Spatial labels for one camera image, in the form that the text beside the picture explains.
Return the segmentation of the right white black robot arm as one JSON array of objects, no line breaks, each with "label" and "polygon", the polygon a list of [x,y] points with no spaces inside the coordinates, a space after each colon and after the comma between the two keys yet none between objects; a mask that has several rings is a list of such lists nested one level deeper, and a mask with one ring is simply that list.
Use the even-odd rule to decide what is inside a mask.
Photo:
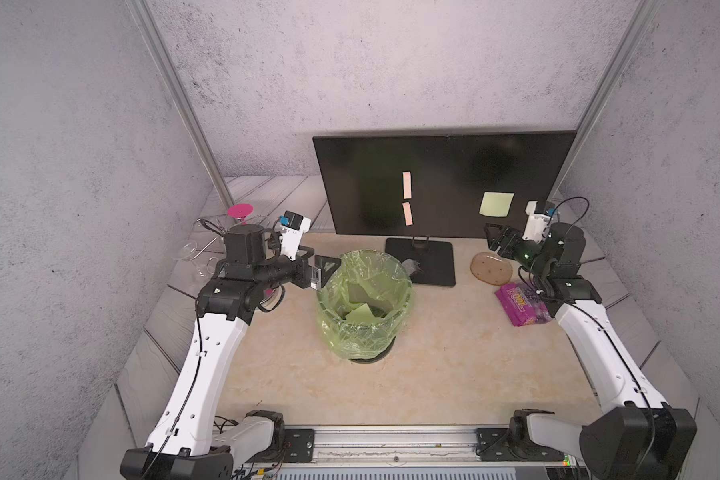
[{"label": "right white black robot arm", "polygon": [[674,479],[697,425],[651,384],[615,332],[592,283],[580,275],[586,240],[564,222],[526,239],[510,226],[484,227],[490,250],[514,260],[565,331],[597,396],[601,416],[588,425],[545,410],[515,411],[501,445],[523,461],[571,456],[598,479]]}]

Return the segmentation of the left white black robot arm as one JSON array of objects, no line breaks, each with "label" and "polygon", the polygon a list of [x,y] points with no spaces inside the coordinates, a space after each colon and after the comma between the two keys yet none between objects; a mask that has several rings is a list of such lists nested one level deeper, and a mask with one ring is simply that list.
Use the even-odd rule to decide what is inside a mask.
[{"label": "left white black robot arm", "polygon": [[318,290],[339,269],[315,254],[298,229],[241,224],[222,233],[225,256],[195,300],[195,326],[184,365],[160,421],[141,448],[125,452],[126,479],[231,479],[254,458],[279,461],[282,414],[255,410],[231,428],[215,428],[224,382],[265,294],[288,283]]}]

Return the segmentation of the green sticky note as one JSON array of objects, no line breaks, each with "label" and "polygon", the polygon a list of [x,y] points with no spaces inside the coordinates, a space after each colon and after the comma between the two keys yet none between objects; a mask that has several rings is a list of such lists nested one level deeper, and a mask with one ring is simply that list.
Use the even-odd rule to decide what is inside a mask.
[{"label": "green sticky note", "polygon": [[485,217],[505,218],[509,215],[513,193],[485,192],[483,194],[479,214]]},{"label": "green sticky note", "polygon": [[355,326],[373,326],[381,322],[386,316],[386,312],[367,303],[361,304],[345,316],[348,324]]}]

